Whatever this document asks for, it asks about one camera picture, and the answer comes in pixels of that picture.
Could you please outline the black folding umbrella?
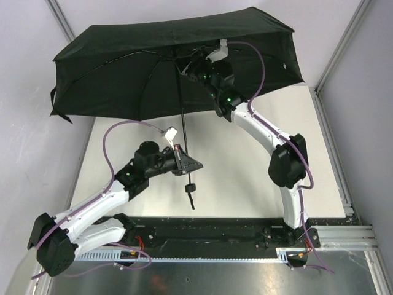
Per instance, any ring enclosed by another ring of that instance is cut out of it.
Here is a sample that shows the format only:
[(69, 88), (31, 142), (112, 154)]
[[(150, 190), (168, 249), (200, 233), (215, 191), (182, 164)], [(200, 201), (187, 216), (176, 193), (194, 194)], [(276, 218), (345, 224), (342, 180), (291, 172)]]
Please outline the black folding umbrella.
[(204, 17), (93, 25), (54, 58), (52, 115), (148, 120), (214, 111), (181, 71), (226, 39), (234, 87), (251, 101), (303, 81), (294, 30), (255, 7)]

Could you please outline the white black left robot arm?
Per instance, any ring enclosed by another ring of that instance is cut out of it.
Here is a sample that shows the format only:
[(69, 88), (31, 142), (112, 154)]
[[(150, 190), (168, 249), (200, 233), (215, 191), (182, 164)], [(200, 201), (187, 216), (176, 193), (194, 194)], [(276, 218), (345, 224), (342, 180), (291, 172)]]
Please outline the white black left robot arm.
[(117, 214), (101, 225), (96, 221), (142, 193), (151, 178), (165, 173), (183, 176), (201, 168), (203, 164), (190, 157), (180, 144), (161, 151), (156, 142), (145, 141), (100, 192), (57, 216), (38, 216), (28, 248), (36, 250), (36, 260), (44, 272), (55, 277), (77, 256), (121, 241), (133, 227), (129, 218)]

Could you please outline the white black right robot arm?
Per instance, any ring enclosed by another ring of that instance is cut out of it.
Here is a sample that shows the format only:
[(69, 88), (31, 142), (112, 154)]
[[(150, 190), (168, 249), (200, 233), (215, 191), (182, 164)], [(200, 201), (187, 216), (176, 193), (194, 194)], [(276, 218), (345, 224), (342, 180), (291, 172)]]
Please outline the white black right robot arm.
[(271, 157), (268, 175), (281, 192), (287, 239), (293, 243), (305, 235), (309, 225), (302, 192), (306, 189), (304, 179), (311, 173), (304, 137), (282, 132), (255, 111), (251, 101), (235, 90), (229, 62), (191, 58), (181, 73), (209, 92), (218, 117), (242, 128), (266, 149)]

